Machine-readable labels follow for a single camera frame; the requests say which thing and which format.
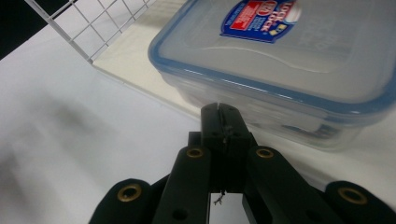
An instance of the metal grid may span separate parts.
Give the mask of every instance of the metal grid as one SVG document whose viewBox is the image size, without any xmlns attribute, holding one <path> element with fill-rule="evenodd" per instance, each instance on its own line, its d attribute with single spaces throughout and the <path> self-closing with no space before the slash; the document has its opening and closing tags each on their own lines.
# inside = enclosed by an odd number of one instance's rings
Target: metal grid
<svg viewBox="0 0 396 224">
<path fill-rule="evenodd" d="M 25 0 L 89 63 L 93 63 L 154 1 L 69 0 L 49 15 L 35 0 Z"/>
</svg>

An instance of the red label section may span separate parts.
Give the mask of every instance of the red label section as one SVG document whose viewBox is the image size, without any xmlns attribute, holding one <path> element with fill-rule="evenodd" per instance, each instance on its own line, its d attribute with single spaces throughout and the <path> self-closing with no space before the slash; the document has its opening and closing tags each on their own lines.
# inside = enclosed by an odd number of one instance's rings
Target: red label section
<svg viewBox="0 0 396 224">
<path fill-rule="evenodd" d="M 260 7 L 262 4 L 262 1 L 249 1 L 244 9 L 242 9 L 241 13 L 238 15 L 238 17 L 233 21 L 233 24 L 231 25 L 231 29 L 235 30 L 246 30 L 250 23 L 253 21 L 257 9 Z"/>
</svg>

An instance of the container lid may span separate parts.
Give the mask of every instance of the container lid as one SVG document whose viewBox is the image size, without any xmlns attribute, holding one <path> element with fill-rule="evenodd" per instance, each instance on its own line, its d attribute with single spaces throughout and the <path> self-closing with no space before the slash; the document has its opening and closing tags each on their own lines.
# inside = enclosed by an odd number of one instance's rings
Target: container lid
<svg viewBox="0 0 396 224">
<path fill-rule="evenodd" d="M 347 116 L 396 98 L 396 1 L 190 0 L 149 57 L 180 77 Z"/>
</svg>

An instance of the translucent lid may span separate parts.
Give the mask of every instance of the translucent lid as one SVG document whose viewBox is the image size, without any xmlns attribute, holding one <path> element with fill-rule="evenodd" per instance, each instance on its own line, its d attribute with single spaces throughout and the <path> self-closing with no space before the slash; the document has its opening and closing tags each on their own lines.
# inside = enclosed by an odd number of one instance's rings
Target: translucent lid
<svg viewBox="0 0 396 224">
<path fill-rule="evenodd" d="M 150 59 L 177 76 L 336 113 L 389 107 L 396 96 L 396 1 L 289 2 L 298 10 L 293 27 L 266 43 L 221 35 L 238 0 L 190 0 L 153 41 Z"/>
</svg>

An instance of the wire rack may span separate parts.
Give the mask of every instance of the wire rack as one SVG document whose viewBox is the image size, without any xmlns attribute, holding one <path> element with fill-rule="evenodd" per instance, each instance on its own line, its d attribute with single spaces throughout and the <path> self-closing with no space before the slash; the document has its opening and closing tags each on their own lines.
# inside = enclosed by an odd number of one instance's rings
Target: wire rack
<svg viewBox="0 0 396 224">
<path fill-rule="evenodd" d="M 93 63 L 155 0 L 68 0 L 51 15 L 37 1 L 25 2 Z"/>
</svg>

